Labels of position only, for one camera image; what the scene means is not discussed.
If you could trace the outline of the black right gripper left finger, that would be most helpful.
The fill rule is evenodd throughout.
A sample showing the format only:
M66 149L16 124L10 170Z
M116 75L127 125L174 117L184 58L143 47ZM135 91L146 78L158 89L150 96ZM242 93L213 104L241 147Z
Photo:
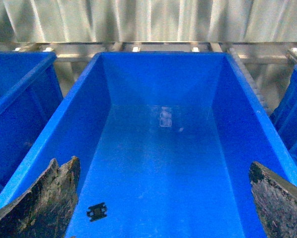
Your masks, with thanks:
M0 208L0 238L63 238L78 203L79 158L56 159L23 192Z

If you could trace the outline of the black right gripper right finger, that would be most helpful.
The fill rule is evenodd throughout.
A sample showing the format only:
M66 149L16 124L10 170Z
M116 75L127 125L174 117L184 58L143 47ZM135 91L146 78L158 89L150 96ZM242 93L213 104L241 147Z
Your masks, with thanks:
M261 163L250 165L256 213L268 238L297 238L297 186Z

